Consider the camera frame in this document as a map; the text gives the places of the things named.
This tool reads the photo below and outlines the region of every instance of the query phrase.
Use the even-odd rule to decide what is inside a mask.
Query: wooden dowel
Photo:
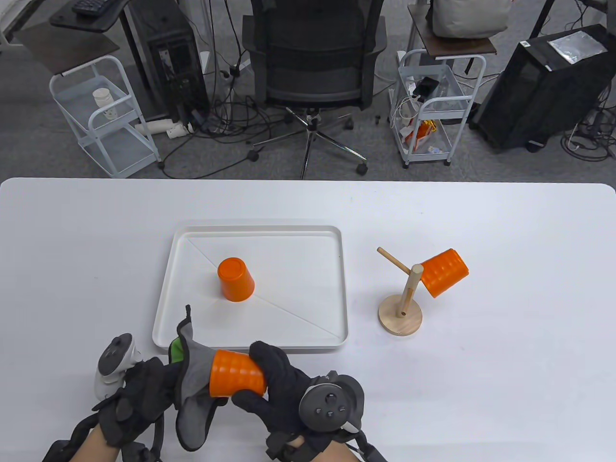
[[[398,268],[400,268],[406,274],[408,274],[408,275],[411,274],[411,270],[408,269],[408,267],[404,263],[402,263],[400,260],[395,258],[391,253],[387,252],[383,247],[379,247],[378,249],[376,249],[376,251],[379,254],[383,255],[387,260],[391,261],[394,265],[396,265]]]
[[[421,281],[423,266],[420,264],[413,265],[410,269],[410,273],[411,274],[408,276],[407,285],[404,287],[404,291],[402,292],[402,300],[395,311],[395,315],[398,318],[404,318],[408,314],[408,308],[413,301],[413,296],[415,295],[417,286]]]

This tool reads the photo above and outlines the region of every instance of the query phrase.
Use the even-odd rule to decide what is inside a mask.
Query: computer case
[[[174,121],[188,122],[197,109],[209,112],[193,30],[175,0],[132,0],[129,10],[150,83]]]
[[[607,52],[570,64],[548,43],[578,30]],[[536,152],[552,135],[573,129],[614,75],[616,38],[602,25],[520,42],[471,127],[479,128],[498,148],[526,146]]]

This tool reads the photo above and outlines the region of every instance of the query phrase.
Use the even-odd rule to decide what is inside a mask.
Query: keyboard
[[[100,17],[116,0],[78,0],[71,8],[81,16]]]

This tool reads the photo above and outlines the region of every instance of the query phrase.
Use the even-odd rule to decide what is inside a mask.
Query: orange cup
[[[263,372],[248,355],[226,350],[216,352],[209,376],[211,397],[230,397],[240,390],[252,390],[263,396],[266,389]]]
[[[434,298],[468,276],[466,264],[454,249],[445,250],[422,265],[424,272],[421,281]]]
[[[232,302],[243,302],[254,292],[254,280],[239,258],[227,258],[218,265],[222,294]]]

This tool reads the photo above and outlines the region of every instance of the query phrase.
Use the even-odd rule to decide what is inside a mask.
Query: wooden stand
[[[408,274],[407,284],[402,291],[402,295],[391,295],[379,305],[379,321],[390,334],[411,335],[419,329],[423,319],[421,308],[413,300],[417,286],[421,281],[423,266],[417,264],[409,269],[381,247],[377,249],[377,252]]]

